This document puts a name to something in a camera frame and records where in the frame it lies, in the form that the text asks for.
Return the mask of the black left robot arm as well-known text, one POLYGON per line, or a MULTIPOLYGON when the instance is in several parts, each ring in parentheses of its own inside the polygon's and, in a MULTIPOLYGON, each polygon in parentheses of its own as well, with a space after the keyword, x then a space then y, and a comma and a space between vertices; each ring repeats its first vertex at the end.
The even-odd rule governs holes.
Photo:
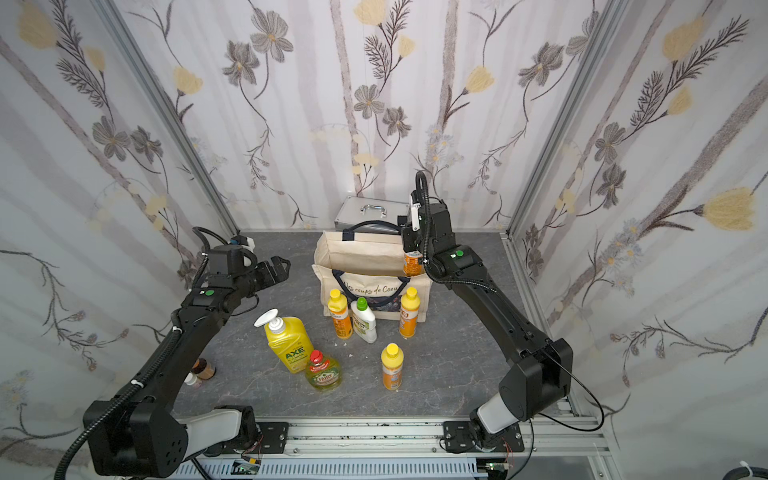
POLYGON ((185 461, 190 441, 172 415, 186 376, 242 301, 286 281, 290 268, 287 259, 261 261, 243 245, 209 249, 190 293, 171 314, 165 339, 111 400, 88 407, 84 429, 63 454, 55 478, 65 478, 82 447, 100 475, 170 476, 185 461))

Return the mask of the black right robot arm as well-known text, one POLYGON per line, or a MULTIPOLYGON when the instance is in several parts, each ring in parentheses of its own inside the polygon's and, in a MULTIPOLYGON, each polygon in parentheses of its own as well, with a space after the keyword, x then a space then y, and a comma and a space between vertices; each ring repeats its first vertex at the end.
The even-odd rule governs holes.
POLYGON ((553 340, 529 321, 497 287, 481 257, 456 241, 448 207, 430 195, 421 171, 415 175, 410 207, 410 218, 400 227, 403 250, 422 255, 430 280, 469 306, 509 365, 498 393, 470 414, 472 445, 488 449, 511 427, 568 396, 573 383, 583 384, 572 372, 573 350, 565 339, 553 340))

